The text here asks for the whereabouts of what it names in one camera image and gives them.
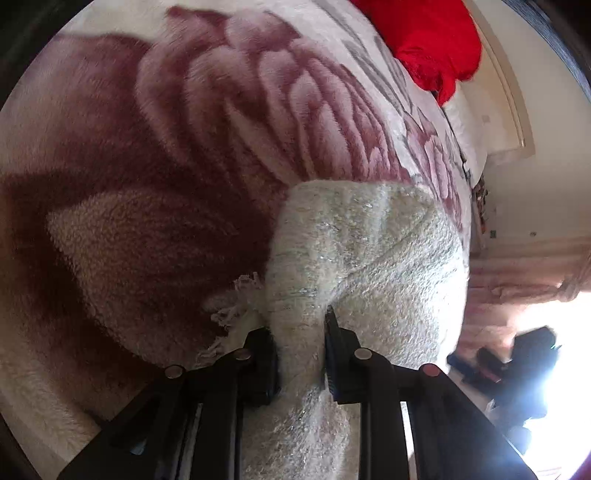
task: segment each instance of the curtain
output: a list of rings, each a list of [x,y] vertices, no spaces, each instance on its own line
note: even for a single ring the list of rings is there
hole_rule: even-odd
[[[471,358],[487,346],[508,359],[529,305],[570,301],[581,291],[591,291],[590,237],[490,247],[471,256],[458,353]]]

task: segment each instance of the bed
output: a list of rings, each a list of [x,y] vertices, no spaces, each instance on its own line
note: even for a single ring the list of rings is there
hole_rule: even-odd
[[[239,7],[97,0],[0,112],[0,407],[44,479],[258,325],[284,387],[245,419],[245,477],[354,478],[327,305],[408,367],[455,346],[472,211],[444,112],[350,3]]]

